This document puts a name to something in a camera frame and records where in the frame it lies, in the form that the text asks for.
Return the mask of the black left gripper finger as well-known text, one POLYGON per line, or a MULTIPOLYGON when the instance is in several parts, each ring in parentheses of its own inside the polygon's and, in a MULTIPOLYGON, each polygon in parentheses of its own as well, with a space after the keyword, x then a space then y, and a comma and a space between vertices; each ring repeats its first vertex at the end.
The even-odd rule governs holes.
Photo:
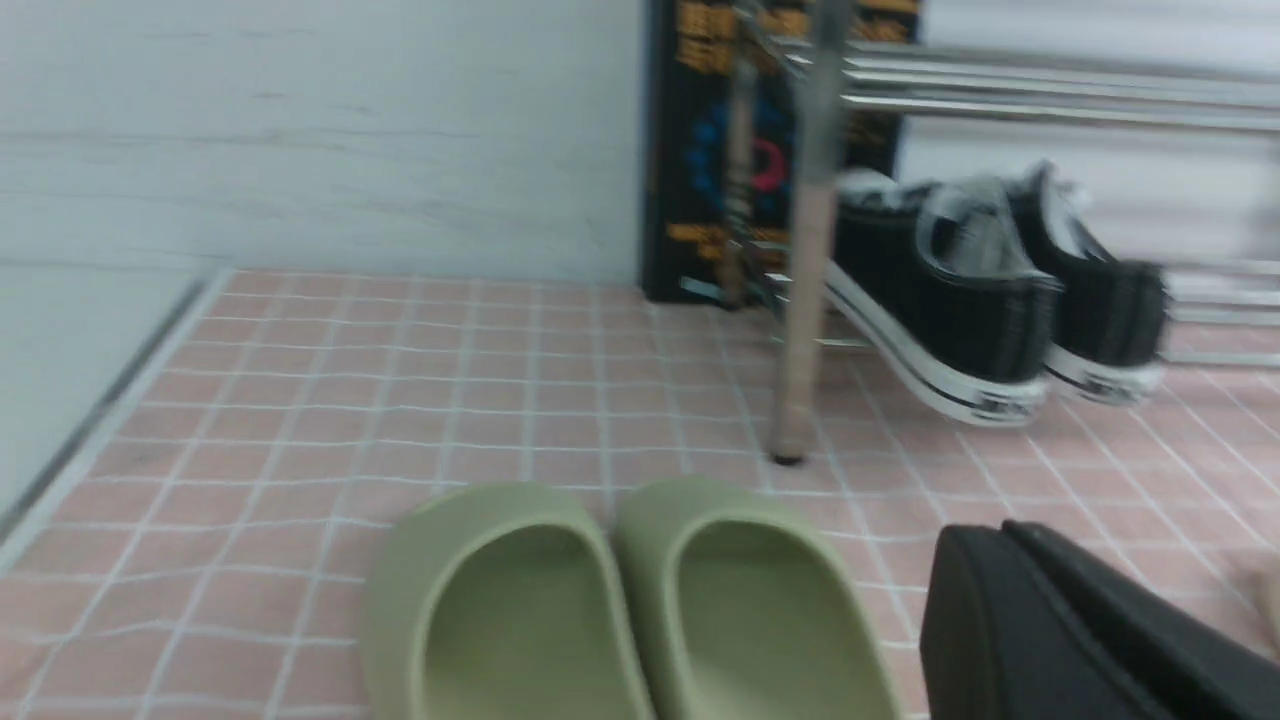
POLYGON ((937 536, 934 719, 1275 719, 1277 666, 1036 521, 937 536))

